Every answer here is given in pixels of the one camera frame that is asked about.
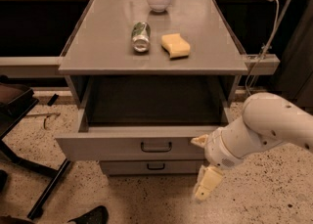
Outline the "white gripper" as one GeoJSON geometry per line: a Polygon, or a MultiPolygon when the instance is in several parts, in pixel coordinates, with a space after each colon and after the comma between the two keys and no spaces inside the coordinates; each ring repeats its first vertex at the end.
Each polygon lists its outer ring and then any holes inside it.
{"type": "Polygon", "coordinates": [[[205,201],[211,192],[221,183],[224,172],[244,162],[235,157],[226,147],[222,138],[222,127],[209,135],[203,134],[191,140],[193,145],[204,147],[204,156],[209,166],[202,165],[193,190],[193,198],[197,202],[205,201]]]}

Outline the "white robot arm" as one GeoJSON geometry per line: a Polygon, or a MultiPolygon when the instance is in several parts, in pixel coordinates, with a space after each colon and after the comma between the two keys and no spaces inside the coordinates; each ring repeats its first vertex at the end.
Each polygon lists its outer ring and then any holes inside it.
{"type": "Polygon", "coordinates": [[[249,96],[241,115],[225,127],[191,140],[203,148],[207,166],[199,170],[194,197],[206,200],[220,184],[224,171],[254,153],[292,143],[313,153],[313,115],[271,93],[249,96]]]}

